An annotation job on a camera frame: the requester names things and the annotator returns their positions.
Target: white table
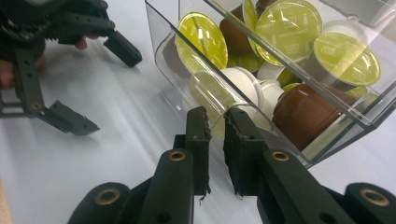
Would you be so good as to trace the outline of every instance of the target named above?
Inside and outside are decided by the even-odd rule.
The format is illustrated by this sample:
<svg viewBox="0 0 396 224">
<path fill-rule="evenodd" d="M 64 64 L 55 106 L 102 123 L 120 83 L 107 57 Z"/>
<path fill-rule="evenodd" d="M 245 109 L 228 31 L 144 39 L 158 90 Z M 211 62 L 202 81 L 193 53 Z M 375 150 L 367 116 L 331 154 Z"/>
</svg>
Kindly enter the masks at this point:
<svg viewBox="0 0 396 224">
<path fill-rule="evenodd" d="M 108 0 L 109 17 L 143 55 L 126 67 L 103 39 L 79 51 L 50 43 L 40 71 L 46 105 L 59 99 L 101 130 L 88 136 L 62 133 L 39 119 L 0 119 L 0 177 L 16 224 L 66 223 L 92 188 L 119 182 L 133 188 L 155 171 L 161 154 L 185 132 L 185 121 L 164 100 L 166 80 L 156 72 L 145 3 Z M 396 194 L 396 115 L 373 133 L 310 169 L 339 192 L 354 182 Z M 194 223 L 261 223 L 256 199 L 233 195 L 229 177 L 210 159 L 210 187 Z"/>
</svg>

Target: tabletop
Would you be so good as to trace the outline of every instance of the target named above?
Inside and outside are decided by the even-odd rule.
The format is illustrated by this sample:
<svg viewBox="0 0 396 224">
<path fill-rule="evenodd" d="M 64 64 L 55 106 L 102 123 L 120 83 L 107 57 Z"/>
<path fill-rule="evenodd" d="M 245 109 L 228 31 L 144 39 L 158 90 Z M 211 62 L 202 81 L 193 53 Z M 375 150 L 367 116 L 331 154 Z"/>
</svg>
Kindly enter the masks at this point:
<svg viewBox="0 0 396 224">
<path fill-rule="evenodd" d="M 125 66 L 102 38 L 89 40 L 86 50 L 48 43 L 48 61 L 39 71 L 46 105 L 60 100 L 100 130 L 75 136 L 39 119 L 0 119 L 0 178 L 15 224 L 67 223 L 94 187 L 106 182 L 137 186 L 154 174 L 175 134 L 185 132 L 185 120 L 163 96 L 171 87 L 155 67 L 145 2 L 107 2 L 116 29 L 141 51 L 143 62 Z M 309 171 L 340 193 L 350 183 L 367 182 L 396 194 L 395 121 L 393 113 L 378 129 Z M 212 193 L 201 203 L 196 199 L 194 222 L 262 223 L 256 199 L 233 194 L 224 164 L 210 157 L 209 167 Z"/>
</svg>

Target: human hand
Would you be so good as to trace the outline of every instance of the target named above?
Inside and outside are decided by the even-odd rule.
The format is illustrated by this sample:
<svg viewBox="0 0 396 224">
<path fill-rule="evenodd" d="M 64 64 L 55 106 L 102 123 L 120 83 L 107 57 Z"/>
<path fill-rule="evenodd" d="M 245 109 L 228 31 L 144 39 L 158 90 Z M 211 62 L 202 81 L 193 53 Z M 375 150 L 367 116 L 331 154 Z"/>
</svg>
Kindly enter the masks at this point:
<svg viewBox="0 0 396 224">
<path fill-rule="evenodd" d="M 89 39 L 95 39 L 97 36 L 88 36 Z M 77 49 L 85 49 L 88 47 L 86 37 L 82 37 L 75 45 Z M 42 67 L 46 63 L 46 58 L 42 55 L 35 61 L 35 67 Z M 11 89 L 15 86 L 15 77 L 13 72 L 13 65 L 10 62 L 0 60 L 0 89 Z"/>
</svg>

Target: acrylic bin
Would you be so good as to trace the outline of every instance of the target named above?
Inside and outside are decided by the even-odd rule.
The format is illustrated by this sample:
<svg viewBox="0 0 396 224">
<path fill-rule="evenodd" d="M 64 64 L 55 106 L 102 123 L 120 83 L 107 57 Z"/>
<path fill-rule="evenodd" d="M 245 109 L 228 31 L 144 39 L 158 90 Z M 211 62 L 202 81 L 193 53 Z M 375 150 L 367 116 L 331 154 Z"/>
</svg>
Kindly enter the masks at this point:
<svg viewBox="0 0 396 224">
<path fill-rule="evenodd" d="M 375 130 L 395 109 L 391 1 L 146 0 L 146 6 L 155 63 L 172 84 L 166 99 L 183 118 L 204 105 L 219 139 L 223 113 L 238 106 L 269 148 L 289 150 L 309 167 Z"/>
</svg>

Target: transparent box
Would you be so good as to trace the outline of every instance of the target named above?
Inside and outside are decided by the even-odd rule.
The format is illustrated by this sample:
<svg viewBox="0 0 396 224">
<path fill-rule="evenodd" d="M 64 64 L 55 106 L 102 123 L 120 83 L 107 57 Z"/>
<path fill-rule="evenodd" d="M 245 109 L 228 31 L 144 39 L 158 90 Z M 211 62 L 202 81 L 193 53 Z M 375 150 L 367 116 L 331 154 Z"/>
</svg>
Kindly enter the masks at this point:
<svg viewBox="0 0 396 224">
<path fill-rule="evenodd" d="M 213 134 L 244 109 L 269 148 L 310 167 L 395 109 L 396 2 L 146 0 L 171 106 L 205 106 Z"/>
</svg>

